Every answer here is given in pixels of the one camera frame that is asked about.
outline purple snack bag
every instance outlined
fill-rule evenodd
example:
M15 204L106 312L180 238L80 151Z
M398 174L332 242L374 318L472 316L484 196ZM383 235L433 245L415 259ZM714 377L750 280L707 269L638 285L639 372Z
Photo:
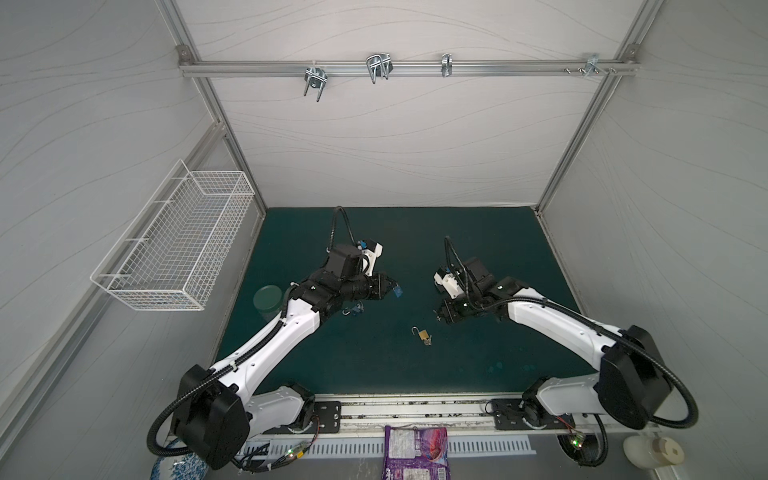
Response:
M382 480L451 480L445 427L394 429L386 426Z

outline white wall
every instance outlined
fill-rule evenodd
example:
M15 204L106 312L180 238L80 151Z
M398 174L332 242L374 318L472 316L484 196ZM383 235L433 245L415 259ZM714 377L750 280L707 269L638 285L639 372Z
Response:
M641 0L180 0L203 60L612 58ZM214 81L271 207L535 204L596 84L571 78Z
M201 168L211 169L233 169L223 143ZM147 450L147 430L184 372L215 357L261 220L252 203L203 312L134 312L113 301L0 465L0 478L149 478L157 457Z
M670 433L696 479L768 468L767 25L765 2L668 0L545 211L588 313L651 331L696 396Z
M153 0L3 2L0 45L1 405L212 119Z
M214 80L271 207L533 205L597 85L346 78L316 103L301 78Z

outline white wire basket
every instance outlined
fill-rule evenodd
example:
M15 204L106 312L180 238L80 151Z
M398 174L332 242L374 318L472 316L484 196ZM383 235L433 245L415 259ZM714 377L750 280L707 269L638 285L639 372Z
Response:
M241 171L179 164L91 275L134 310L203 310L253 198Z

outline metal grate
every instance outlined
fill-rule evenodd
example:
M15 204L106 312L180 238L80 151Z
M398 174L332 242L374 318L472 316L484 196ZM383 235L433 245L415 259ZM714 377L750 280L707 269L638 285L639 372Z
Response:
M536 455L527 435L451 435L448 438L449 458L495 457L505 455ZM248 440L240 451L246 455L270 443L266 458L278 458L299 443L293 438ZM384 438L319 438L304 458L384 458Z
M177 185L166 200L142 210L161 205L144 232L115 244L134 242L122 264L91 276L135 310L202 310L253 197L241 171L186 172L170 178Z

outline padlock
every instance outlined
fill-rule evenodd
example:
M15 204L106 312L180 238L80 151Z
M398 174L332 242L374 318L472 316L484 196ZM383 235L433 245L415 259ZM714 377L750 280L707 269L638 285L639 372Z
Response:
M411 333L414 335L419 334L419 338L424 342L424 345L432 345L432 336L427 333L426 330L419 330L418 327L412 327Z

